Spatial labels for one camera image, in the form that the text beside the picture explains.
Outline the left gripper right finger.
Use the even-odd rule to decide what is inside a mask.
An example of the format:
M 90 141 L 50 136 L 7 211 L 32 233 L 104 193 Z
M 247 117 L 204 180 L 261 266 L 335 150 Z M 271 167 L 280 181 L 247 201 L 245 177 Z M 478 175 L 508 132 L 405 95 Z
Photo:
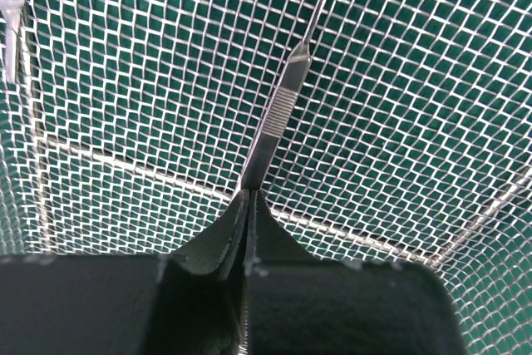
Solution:
M 319 259 L 249 198 L 244 273 L 252 354 L 463 354 L 450 295 L 407 261 Z

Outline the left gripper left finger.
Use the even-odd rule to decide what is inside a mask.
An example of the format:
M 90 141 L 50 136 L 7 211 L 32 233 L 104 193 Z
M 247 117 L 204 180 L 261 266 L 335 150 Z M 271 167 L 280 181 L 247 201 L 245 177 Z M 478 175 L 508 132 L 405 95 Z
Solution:
M 235 354 L 249 192 L 168 254 L 5 255 L 4 354 Z

